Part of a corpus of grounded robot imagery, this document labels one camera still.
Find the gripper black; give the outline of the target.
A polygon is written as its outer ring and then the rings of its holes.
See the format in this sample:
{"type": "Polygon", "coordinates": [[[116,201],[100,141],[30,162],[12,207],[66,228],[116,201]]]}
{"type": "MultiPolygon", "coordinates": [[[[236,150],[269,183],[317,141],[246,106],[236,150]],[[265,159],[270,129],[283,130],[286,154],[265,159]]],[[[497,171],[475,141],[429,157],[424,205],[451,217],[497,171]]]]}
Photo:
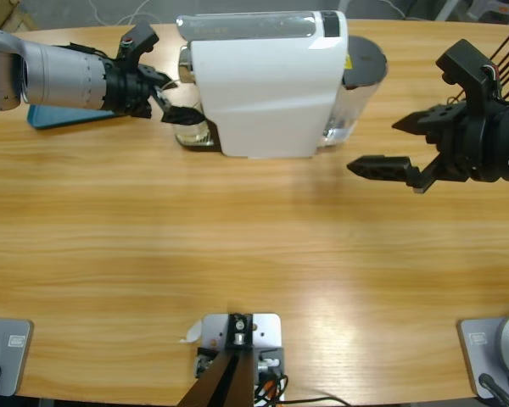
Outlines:
{"type": "Polygon", "coordinates": [[[482,112],[460,102],[435,105],[396,121],[393,129],[422,135],[438,153],[423,170],[408,157],[364,155],[347,164],[357,176],[404,182],[419,193],[436,181],[509,181],[509,101],[489,101],[482,112]]]}
{"type": "MultiPolygon", "coordinates": [[[[106,83],[103,110],[115,114],[150,119],[152,107],[148,100],[156,89],[178,88],[177,80],[145,64],[131,70],[121,67],[115,60],[105,59],[103,66],[106,83]]],[[[198,125],[204,122],[204,115],[195,108],[170,106],[160,121],[173,125],[198,125]]]]}

